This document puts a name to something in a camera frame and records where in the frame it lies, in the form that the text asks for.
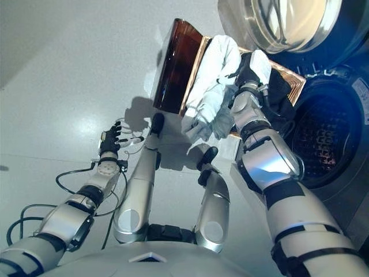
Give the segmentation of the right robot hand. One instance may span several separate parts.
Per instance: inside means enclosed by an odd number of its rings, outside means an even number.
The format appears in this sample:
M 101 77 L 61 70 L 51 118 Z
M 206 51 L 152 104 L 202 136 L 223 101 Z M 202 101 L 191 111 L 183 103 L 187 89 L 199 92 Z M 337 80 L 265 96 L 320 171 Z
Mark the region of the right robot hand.
M 268 85 L 272 66 L 267 55 L 260 49 L 252 52 L 243 53 L 241 62 L 236 71 L 236 79 L 234 84 L 241 87 L 251 81 L 258 85 Z

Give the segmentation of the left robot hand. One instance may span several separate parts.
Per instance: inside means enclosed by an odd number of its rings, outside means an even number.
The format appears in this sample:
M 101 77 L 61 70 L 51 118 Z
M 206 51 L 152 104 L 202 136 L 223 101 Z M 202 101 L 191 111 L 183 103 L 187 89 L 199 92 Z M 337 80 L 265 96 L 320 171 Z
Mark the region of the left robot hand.
M 121 138 L 123 129 L 123 120 L 119 119 L 115 121 L 115 123 L 110 127 L 109 130 L 103 131 L 101 133 L 99 145 L 100 158 L 103 157 L 103 154 L 109 152 L 113 153 L 114 155 L 118 155 L 118 151 L 121 148 L 130 147 L 134 144 L 139 144 L 144 141 L 143 136 L 131 136 Z

